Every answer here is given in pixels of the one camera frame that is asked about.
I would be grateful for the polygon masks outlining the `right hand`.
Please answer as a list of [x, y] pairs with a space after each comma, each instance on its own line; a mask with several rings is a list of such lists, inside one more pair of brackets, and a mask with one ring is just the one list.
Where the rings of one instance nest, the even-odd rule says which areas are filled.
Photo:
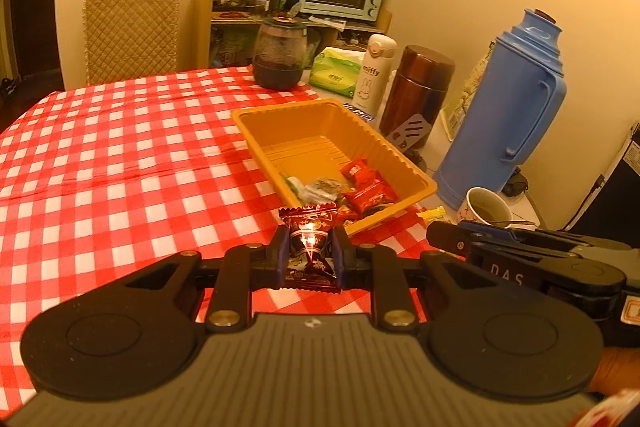
[[640, 349], [605, 348], [597, 372], [589, 385], [590, 392], [615, 395], [625, 389], [640, 388]]

